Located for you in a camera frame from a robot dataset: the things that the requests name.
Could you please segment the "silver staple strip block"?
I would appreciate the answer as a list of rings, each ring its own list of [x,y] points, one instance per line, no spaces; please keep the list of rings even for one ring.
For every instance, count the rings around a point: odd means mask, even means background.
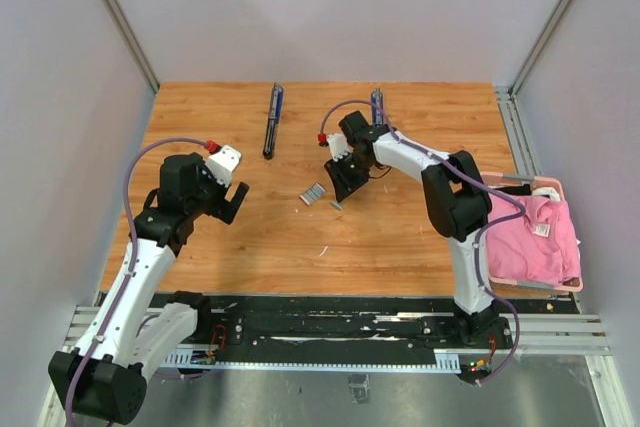
[[[311,206],[317,202],[324,194],[326,189],[319,183],[314,183],[306,191],[304,191],[299,198],[306,206]]]

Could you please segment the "blue stapler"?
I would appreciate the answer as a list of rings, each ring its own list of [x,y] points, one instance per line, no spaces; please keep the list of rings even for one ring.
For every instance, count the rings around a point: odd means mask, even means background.
[[[271,91],[271,100],[266,124],[265,140],[262,155],[265,159],[270,160],[275,153],[277,129],[281,118],[281,109],[283,104],[284,89],[275,83]]]
[[[371,108],[372,125],[378,127],[384,124],[384,96],[380,88],[376,88],[370,95],[370,101],[373,104]]]

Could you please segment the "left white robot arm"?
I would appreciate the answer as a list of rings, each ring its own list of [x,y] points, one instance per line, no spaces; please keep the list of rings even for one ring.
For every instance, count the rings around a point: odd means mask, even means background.
[[[227,194],[242,155],[229,145],[167,157],[159,185],[131,221],[121,268],[98,314],[68,352],[54,353],[48,373],[66,420],[84,415],[129,424],[144,402],[149,380],[185,339],[209,341],[210,300],[177,291],[157,317],[146,311],[160,281],[177,260],[202,216],[231,224],[248,193],[240,183]]]

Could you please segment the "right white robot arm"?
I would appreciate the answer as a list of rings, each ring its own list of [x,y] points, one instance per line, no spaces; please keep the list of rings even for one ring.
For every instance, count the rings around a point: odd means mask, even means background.
[[[318,134],[331,159],[324,164],[337,202],[366,185],[370,170],[386,166],[420,183],[427,215],[435,231],[448,242],[455,280],[455,339],[474,347],[489,336],[497,319],[490,294],[486,241],[481,230],[492,209],[472,155],[455,154],[418,144],[388,124],[374,126],[359,111],[339,122],[340,132]]]

